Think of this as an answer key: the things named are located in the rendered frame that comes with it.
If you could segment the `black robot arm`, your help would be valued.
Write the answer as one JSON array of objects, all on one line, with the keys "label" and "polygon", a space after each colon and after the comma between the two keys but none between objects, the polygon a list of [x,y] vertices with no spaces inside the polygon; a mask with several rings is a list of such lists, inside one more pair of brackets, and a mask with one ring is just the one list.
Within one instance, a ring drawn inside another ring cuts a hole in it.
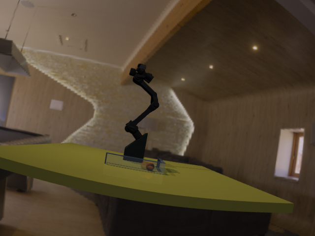
[{"label": "black robot arm", "polygon": [[151,96],[151,104],[150,106],[147,108],[147,110],[145,110],[139,117],[137,117],[134,121],[129,121],[126,124],[125,127],[125,131],[129,132],[130,134],[133,135],[133,137],[135,138],[135,141],[138,140],[139,138],[141,138],[143,135],[139,132],[138,130],[138,126],[136,126],[144,117],[146,117],[150,112],[154,111],[155,109],[157,109],[159,107],[159,103],[158,103],[158,97],[157,97],[157,93],[150,88],[145,82],[144,80],[149,84],[150,81],[153,79],[154,76],[152,76],[149,73],[145,72],[146,69],[146,65],[144,64],[138,64],[138,68],[136,69],[136,71],[138,72],[138,74],[134,75],[133,77],[133,82],[136,83],[137,85],[139,85],[142,89],[144,89],[150,96]]}]

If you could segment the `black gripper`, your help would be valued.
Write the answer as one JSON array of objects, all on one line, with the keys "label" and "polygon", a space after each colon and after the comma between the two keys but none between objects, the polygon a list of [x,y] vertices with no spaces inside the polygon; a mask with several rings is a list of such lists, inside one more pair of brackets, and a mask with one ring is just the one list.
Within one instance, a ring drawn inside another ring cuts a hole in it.
[{"label": "black gripper", "polygon": [[130,76],[134,76],[134,75],[136,75],[136,74],[138,74],[138,73],[136,72],[136,69],[131,68],[131,69],[130,69],[130,72],[129,72],[129,75],[130,75]]}]

